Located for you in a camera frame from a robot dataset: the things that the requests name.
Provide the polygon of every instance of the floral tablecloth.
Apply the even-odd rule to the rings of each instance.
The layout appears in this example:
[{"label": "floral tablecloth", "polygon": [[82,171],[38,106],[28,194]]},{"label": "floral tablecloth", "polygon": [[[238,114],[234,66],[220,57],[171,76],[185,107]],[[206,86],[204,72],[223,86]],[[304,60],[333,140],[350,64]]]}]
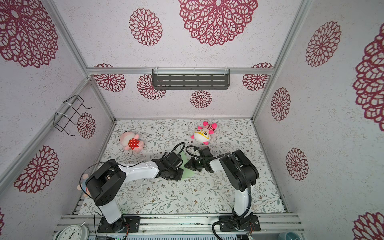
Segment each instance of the floral tablecloth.
[{"label": "floral tablecloth", "polygon": [[[208,145],[214,156],[241,149],[256,166],[260,177],[252,189],[252,211],[285,212],[251,121],[249,119],[207,121],[210,124],[214,122],[218,124]],[[101,161],[115,159],[121,164],[132,165],[160,158],[165,151],[170,151],[179,142],[203,146],[190,137],[202,123],[202,120],[118,121]],[[125,131],[140,135],[145,142],[142,152],[133,154],[131,150],[123,151],[119,137]],[[232,212],[235,189],[223,171],[209,173],[203,170],[181,181],[157,178],[127,182],[122,185],[116,196],[123,214],[227,213]],[[93,200],[87,197],[79,213],[94,214],[98,211]]]}]

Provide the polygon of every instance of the clock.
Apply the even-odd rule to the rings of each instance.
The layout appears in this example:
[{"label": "clock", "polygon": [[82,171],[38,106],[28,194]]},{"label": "clock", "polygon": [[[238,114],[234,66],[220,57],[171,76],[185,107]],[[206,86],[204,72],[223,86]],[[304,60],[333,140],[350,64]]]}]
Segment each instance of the clock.
[{"label": "clock", "polygon": [[89,230],[85,225],[71,225],[64,230],[57,232],[53,240],[87,240]]}]

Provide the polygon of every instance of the stuffed toy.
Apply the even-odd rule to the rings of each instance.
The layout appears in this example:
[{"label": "stuffed toy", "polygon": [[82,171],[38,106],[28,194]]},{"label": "stuffed toy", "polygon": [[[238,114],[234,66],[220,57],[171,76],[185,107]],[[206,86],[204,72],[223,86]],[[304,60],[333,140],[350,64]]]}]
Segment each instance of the stuffed toy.
[{"label": "stuffed toy", "polygon": [[125,132],[120,136],[120,143],[124,147],[125,151],[132,149],[134,153],[138,153],[144,148],[144,142],[138,139],[138,134],[134,134],[133,132]]},{"label": "stuffed toy", "polygon": [[195,139],[199,143],[208,145],[209,140],[211,140],[211,134],[214,133],[214,130],[217,128],[217,123],[208,124],[208,122],[203,122],[204,127],[197,127],[195,133],[191,138]]},{"label": "stuffed toy", "polygon": [[90,196],[91,193],[89,192],[87,186],[85,185],[85,181],[87,181],[87,178],[88,178],[88,177],[89,177],[88,174],[84,174],[84,175],[83,175],[83,179],[84,179],[84,181],[81,183],[81,186],[80,186],[80,185],[77,185],[77,189],[78,189],[78,190],[83,189],[84,192],[86,192],[86,193]]}]

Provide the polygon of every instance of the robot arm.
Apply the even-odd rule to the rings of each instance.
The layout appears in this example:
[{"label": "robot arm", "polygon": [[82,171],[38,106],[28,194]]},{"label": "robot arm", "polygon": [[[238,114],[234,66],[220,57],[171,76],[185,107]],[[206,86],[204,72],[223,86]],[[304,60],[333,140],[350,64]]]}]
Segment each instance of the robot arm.
[{"label": "robot arm", "polygon": [[[197,150],[202,157],[212,157],[209,147],[207,146]],[[248,188],[245,179],[242,177],[234,161],[237,161],[251,186],[256,184],[256,179],[259,178],[259,173],[241,150],[234,151],[232,156],[235,157],[235,160],[225,154],[223,157],[214,160],[196,159],[192,157],[184,166],[193,171],[201,171],[202,168],[205,168],[208,172],[224,170],[229,182],[236,189],[235,204],[233,207],[234,216],[240,216],[247,210],[250,199],[248,197]],[[250,214],[251,212],[248,211],[244,217],[247,217]]]},{"label": "robot arm", "polygon": [[86,186],[103,213],[101,222],[109,232],[124,230],[125,218],[116,202],[116,194],[123,183],[142,179],[162,177],[167,180],[180,180],[183,169],[181,157],[171,152],[163,158],[138,163],[132,167],[123,166],[111,159],[96,170],[86,181]]},{"label": "robot arm", "polygon": [[[191,170],[201,171],[205,168],[208,172],[224,170],[230,183],[236,189],[235,205],[233,208],[233,218],[243,215],[248,210],[250,203],[250,190],[248,186],[253,186],[259,174],[254,165],[248,160],[241,150],[236,150],[232,154],[223,154],[217,159],[213,158],[209,147],[196,148],[203,158],[192,157],[184,167]],[[122,232],[126,220],[116,203],[116,194],[123,183],[142,178],[162,177],[167,180],[180,180],[183,169],[179,169],[182,164],[180,153],[173,151],[160,159],[153,159],[149,162],[138,163],[134,166],[123,166],[111,159],[104,163],[86,181],[86,186],[103,213],[100,228],[106,232]],[[243,229],[249,224],[252,213],[247,212],[242,219],[236,223],[236,228]]]}]

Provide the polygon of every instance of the red lace mandala print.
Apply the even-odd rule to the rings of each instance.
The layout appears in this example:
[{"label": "red lace mandala print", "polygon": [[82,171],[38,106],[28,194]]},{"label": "red lace mandala print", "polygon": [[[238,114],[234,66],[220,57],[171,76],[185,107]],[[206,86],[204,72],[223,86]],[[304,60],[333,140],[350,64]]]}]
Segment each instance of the red lace mandala print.
[{"label": "red lace mandala print", "polygon": [[38,0],[1,0],[0,52],[23,67],[49,65],[58,50],[58,35]]},{"label": "red lace mandala print", "polygon": [[167,92],[166,90],[156,90],[153,88],[151,74],[140,76],[137,80],[137,89],[141,95],[152,100],[162,98]]},{"label": "red lace mandala print", "polygon": [[384,239],[384,216],[381,213],[366,212],[364,215],[359,215],[359,218],[353,223],[354,240]]},{"label": "red lace mandala print", "polygon": [[271,101],[271,113],[276,121],[286,118],[289,108],[291,107],[291,99],[287,89],[279,88],[273,94]]},{"label": "red lace mandala print", "polygon": [[159,19],[153,12],[144,8],[132,13],[129,28],[133,37],[145,46],[157,44],[163,35]]},{"label": "red lace mandala print", "polygon": [[4,226],[3,217],[4,217],[4,214],[1,213],[1,208],[0,208],[0,236],[1,236],[1,230],[3,229],[3,226]]},{"label": "red lace mandala print", "polygon": [[194,107],[205,108],[212,102],[212,95],[203,90],[198,90],[191,95],[191,103]]},{"label": "red lace mandala print", "polygon": [[21,192],[37,193],[48,186],[57,174],[59,159],[49,146],[43,146],[13,185]]},{"label": "red lace mandala print", "polygon": [[[98,64],[96,68],[114,68],[109,64]],[[125,88],[125,78],[123,74],[95,74],[93,75],[97,84],[110,92],[120,92]]]},{"label": "red lace mandala print", "polygon": [[200,43],[223,45],[252,21],[257,0],[179,0],[184,28]]},{"label": "red lace mandala print", "polygon": [[365,47],[356,72],[356,104],[364,109],[365,118],[377,122],[384,131],[384,24],[374,41]]},{"label": "red lace mandala print", "polygon": [[[259,63],[253,68],[272,68],[270,63]],[[243,76],[243,85],[246,89],[257,91],[263,89],[269,76],[267,74],[246,74]]]},{"label": "red lace mandala print", "polygon": [[308,64],[317,67],[326,63],[336,51],[340,35],[340,25],[337,22],[327,22],[317,29],[308,43],[305,54]]},{"label": "red lace mandala print", "polygon": [[308,161],[304,153],[297,148],[292,148],[285,160],[289,174],[296,180],[303,180],[308,174]]},{"label": "red lace mandala print", "polygon": [[89,113],[80,115],[77,121],[77,130],[83,138],[90,138],[95,133],[96,124],[95,119]]}]

